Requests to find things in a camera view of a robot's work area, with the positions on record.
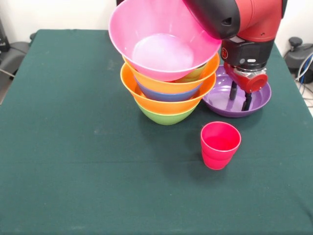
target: pink cup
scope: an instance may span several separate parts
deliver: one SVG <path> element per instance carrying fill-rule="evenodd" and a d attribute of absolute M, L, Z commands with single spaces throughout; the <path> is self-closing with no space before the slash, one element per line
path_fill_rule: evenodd
<path fill-rule="evenodd" d="M 232 125 L 216 121 L 201 130 L 201 147 L 204 164 L 212 170 L 223 169 L 239 148 L 241 135 Z"/>

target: green bowl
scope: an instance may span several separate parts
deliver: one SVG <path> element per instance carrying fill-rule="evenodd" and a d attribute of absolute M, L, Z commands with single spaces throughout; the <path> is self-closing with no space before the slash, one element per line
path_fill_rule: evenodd
<path fill-rule="evenodd" d="M 195 107 L 193 107 L 192 109 L 190 109 L 184 113 L 165 115 L 165 114 L 157 114 L 157 113 L 151 112 L 149 110 L 146 110 L 145 108 L 140 106 L 140 104 L 138 104 L 138 103 L 137 103 L 137 105 L 141 109 L 141 111 L 143 112 L 143 114 L 145 116 L 147 116 L 149 119 L 151 119 L 155 123 L 160 124 L 160 125 L 165 125 L 165 126 L 174 125 L 174 124 L 177 124 L 177 123 L 183 121 L 197 107 L 197 105 L 196 105 Z"/>

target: yellow bowl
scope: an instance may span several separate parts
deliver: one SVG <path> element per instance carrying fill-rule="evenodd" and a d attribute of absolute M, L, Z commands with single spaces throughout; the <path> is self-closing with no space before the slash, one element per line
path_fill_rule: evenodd
<path fill-rule="evenodd" d="M 121 80 L 140 106 L 153 113 L 171 115 L 187 112 L 197 106 L 201 99 L 214 87 L 216 74 L 214 73 L 206 78 L 197 93 L 191 99 L 180 102 L 164 102 L 146 98 L 139 89 L 134 75 L 126 63 L 121 69 Z"/>
<path fill-rule="evenodd" d="M 136 77 L 137 81 L 142 86 L 155 92 L 167 94 L 184 93 L 192 89 L 195 89 L 207 78 L 212 76 L 220 65 L 220 57 L 218 54 L 215 54 L 215 56 L 204 66 L 198 80 L 182 83 L 180 83 L 178 80 L 174 82 L 162 82 L 140 74 L 134 67 L 132 67 L 132 65 L 127 61 L 125 57 L 123 57 L 123 59 L 125 63 L 128 65 L 132 74 Z"/>
<path fill-rule="evenodd" d="M 200 75 L 202 71 L 204 70 L 204 67 L 206 64 L 203 66 L 193 70 L 191 73 L 187 74 L 185 77 L 182 77 L 181 79 L 178 79 L 174 81 L 175 83 L 184 83 L 184 82 L 194 82 L 200 79 Z"/>

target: plastic bowl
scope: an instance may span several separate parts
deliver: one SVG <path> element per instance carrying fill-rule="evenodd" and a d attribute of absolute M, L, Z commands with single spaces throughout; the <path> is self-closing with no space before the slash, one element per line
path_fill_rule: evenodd
<path fill-rule="evenodd" d="M 141 89 L 142 93 L 149 99 L 165 101 L 165 102 L 179 102 L 190 99 L 200 88 L 201 85 L 198 85 L 195 89 L 192 89 L 188 92 L 177 93 L 177 94 L 167 94 L 161 92 L 155 92 L 148 88 L 142 86 L 136 79 L 136 82 Z"/>
<path fill-rule="evenodd" d="M 270 101 L 272 91 L 267 83 L 261 90 L 252 93 L 250 109 L 241 111 L 246 100 L 246 93 L 238 86 L 235 100 L 229 100 L 232 79 L 226 73 L 223 65 L 219 67 L 216 75 L 216 84 L 212 91 L 203 97 L 203 101 L 209 109 L 221 116 L 227 118 L 246 117 L 262 109 Z"/>
<path fill-rule="evenodd" d="M 111 15 L 109 35 L 136 70 L 160 81 L 186 76 L 221 47 L 182 0 L 125 0 Z"/>
<path fill-rule="evenodd" d="M 142 107 L 137 101 L 136 101 L 136 103 L 145 116 L 147 116 L 149 119 L 151 119 L 155 123 L 160 124 L 160 125 L 165 125 L 165 126 L 174 125 L 174 124 L 177 124 L 177 123 L 183 121 L 197 107 L 197 106 L 194 106 L 193 108 L 191 108 L 190 110 L 188 110 L 184 113 L 165 115 L 165 114 L 158 114 L 158 113 L 151 112 L 151 111 L 145 109 L 144 107 Z"/>
<path fill-rule="evenodd" d="M 214 73 L 207 78 L 191 99 L 180 102 L 164 102 L 146 98 L 137 85 L 131 69 L 126 64 L 124 64 L 121 69 L 121 80 L 123 85 L 135 98 L 136 102 L 146 110 L 158 114 L 179 114 L 187 112 L 199 104 L 201 99 L 214 87 L 216 75 Z"/>
<path fill-rule="evenodd" d="M 220 57 L 216 53 L 214 57 L 204 66 L 204 69 L 200 74 L 200 78 L 197 81 L 186 83 L 179 83 L 179 80 L 176 82 L 162 82 L 142 75 L 134 67 L 132 67 L 125 57 L 123 57 L 123 59 L 142 86 L 155 92 L 167 94 L 184 93 L 195 89 L 197 86 L 201 85 L 204 80 L 212 76 L 220 65 Z"/>
<path fill-rule="evenodd" d="M 199 68 L 193 70 L 191 73 L 187 74 L 185 77 L 182 77 L 176 80 L 176 83 L 183 83 L 183 82 L 194 82 L 199 80 L 202 71 L 204 70 L 205 65 L 200 66 Z"/>

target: blue bowl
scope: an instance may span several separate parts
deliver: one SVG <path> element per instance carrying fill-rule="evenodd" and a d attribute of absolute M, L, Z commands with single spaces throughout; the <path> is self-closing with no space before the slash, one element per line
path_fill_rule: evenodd
<path fill-rule="evenodd" d="M 143 85 L 141 85 L 137 79 L 135 78 L 139 88 L 141 89 L 142 93 L 148 98 L 148 99 L 153 99 L 157 101 L 163 101 L 163 102 L 180 102 L 180 101 L 185 101 L 189 100 L 200 88 L 200 85 L 198 85 L 196 88 L 184 92 L 184 93 L 176 93 L 176 94 L 168 94 L 168 93 L 160 93 L 160 92 L 155 92 L 152 91 Z"/>

